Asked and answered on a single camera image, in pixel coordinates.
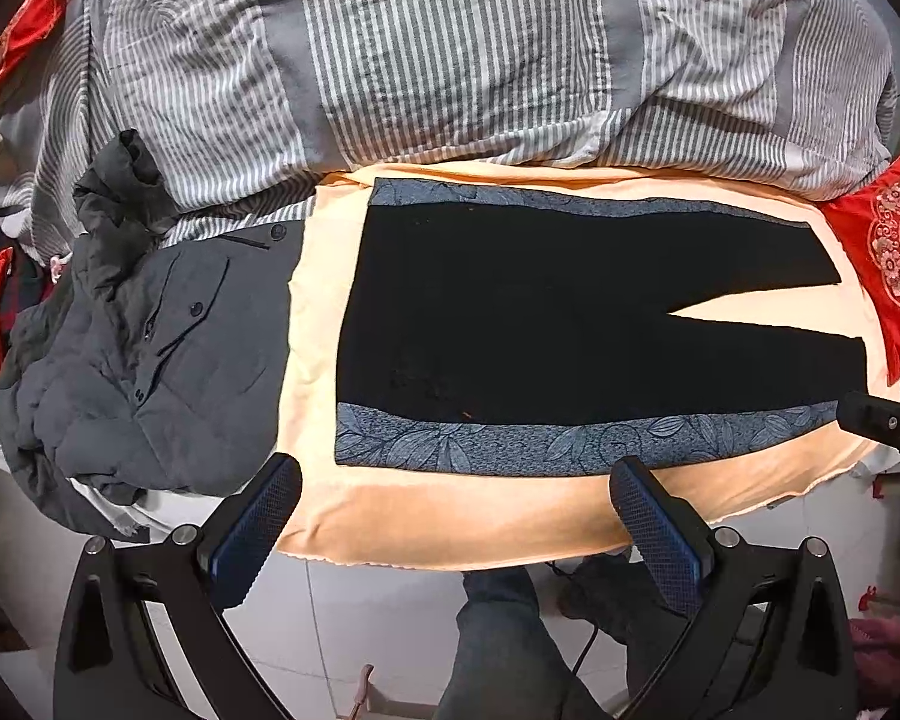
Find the person's leg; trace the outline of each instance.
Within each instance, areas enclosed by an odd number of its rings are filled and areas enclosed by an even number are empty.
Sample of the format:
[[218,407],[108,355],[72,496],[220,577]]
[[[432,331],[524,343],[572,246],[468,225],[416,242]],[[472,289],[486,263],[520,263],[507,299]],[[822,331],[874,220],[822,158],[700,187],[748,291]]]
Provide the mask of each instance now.
[[[626,690],[634,697],[669,655],[688,619],[671,610],[643,562],[626,556],[592,555],[560,594],[559,608],[572,619],[589,619],[626,645]],[[746,610],[737,637],[712,688],[711,700],[733,696],[759,638],[762,613]]]
[[525,568],[463,575],[460,642],[434,720],[607,720],[540,619]]

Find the floor tile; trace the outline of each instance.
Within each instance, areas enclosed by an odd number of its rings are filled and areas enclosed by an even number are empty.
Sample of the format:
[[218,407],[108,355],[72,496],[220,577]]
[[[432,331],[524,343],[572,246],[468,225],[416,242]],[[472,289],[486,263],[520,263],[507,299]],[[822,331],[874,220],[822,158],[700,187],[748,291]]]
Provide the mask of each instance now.
[[295,674],[266,664],[255,665],[293,720],[334,720],[330,688],[324,678]]
[[874,499],[867,480],[850,474],[817,485],[803,498],[808,532],[826,541],[834,555],[866,533],[885,533],[892,507],[889,501]]
[[581,682],[586,685],[594,700],[604,709],[613,699],[621,699],[626,692],[626,666],[617,666],[608,671],[581,673]]
[[803,504],[799,498],[738,517],[727,517],[719,525],[734,528],[748,543],[770,547],[797,547],[807,535]]
[[323,676],[304,560],[273,553],[247,600],[223,618],[250,659]]
[[0,676],[32,720],[53,720],[53,684],[34,650],[0,653]]
[[0,600],[31,647],[55,647],[86,541],[44,517],[0,471]]
[[[586,642],[593,634],[593,626],[584,620],[568,620],[565,617],[545,617],[543,623],[560,649],[568,666],[576,664]],[[626,665],[626,647],[617,644],[603,631],[597,631],[578,672],[582,677],[588,674],[612,671]]]
[[[373,677],[370,677],[372,683],[376,683]],[[347,717],[350,710],[353,709],[353,699],[357,695],[358,683],[353,680],[329,680],[330,700],[333,702],[334,711],[337,717]]]
[[866,533],[844,552],[834,553],[833,562],[840,578],[840,589],[847,604],[847,615],[861,616],[860,596],[873,584],[878,586],[887,555],[884,552],[884,533]]
[[457,651],[461,575],[322,562],[310,571],[327,676],[355,683],[373,664],[389,698],[435,704]]

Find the peach towel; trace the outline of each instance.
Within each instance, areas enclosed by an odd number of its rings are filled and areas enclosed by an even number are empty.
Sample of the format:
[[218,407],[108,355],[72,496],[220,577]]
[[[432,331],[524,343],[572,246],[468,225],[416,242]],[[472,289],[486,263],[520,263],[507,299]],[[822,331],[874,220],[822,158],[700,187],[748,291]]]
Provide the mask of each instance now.
[[[337,343],[377,177],[504,184],[607,202],[660,196],[710,200],[806,221],[833,258],[841,284],[727,295],[679,314],[860,336],[871,393],[899,399],[899,387],[886,385],[874,305],[850,261],[823,214],[783,190],[681,172],[486,162],[378,165],[337,173],[317,188],[290,281],[290,356],[277,449],[300,461],[304,481],[303,497],[277,543],[288,555],[344,565],[463,570],[589,555],[629,540],[611,507],[607,476],[506,479],[336,465]],[[784,495],[807,493],[850,469],[873,445],[834,422],[760,452],[656,475],[713,522]]]

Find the metal screw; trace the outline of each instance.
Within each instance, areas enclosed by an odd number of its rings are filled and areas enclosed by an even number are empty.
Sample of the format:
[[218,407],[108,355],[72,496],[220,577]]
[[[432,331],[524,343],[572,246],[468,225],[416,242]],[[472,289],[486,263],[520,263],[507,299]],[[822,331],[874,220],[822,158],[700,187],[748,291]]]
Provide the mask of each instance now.
[[740,534],[733,530],[733,528],[717,528],[715,538],[720,546],[731,549],[740,543]]
[[104,547],[106,547],[106,539],[103,536],[94,536],[84,544],[83,550],[87,555],[98,555],[103,552]]
[[181,525],[179,528],[173,531],[173,533],[170,534],[170,538],[173,538],[173,543],[181,547],[185,547],[187,544],[193,543],[196,537],[196,525]]
[[816,536],[810,536],[806,541],[807,552],[817,557],[826,555],[826,541]]

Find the blue gripper pad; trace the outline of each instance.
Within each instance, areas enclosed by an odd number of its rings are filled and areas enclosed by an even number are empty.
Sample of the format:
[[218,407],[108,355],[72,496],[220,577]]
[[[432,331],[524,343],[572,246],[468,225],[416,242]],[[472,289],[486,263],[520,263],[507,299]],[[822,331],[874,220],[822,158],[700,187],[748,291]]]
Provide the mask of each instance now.
[[207,521],[204,545],[211,551],[200,562],[217,610],[244,603],[300,500],[302,481],[295,459],[274,455],[242,493],[226,498]]
[[686,501],[666,493],[637,458],[614,464],[610,500],[663,600],[692,616],[701,605],[701,582],[713,566],[706,540],[710,528]]

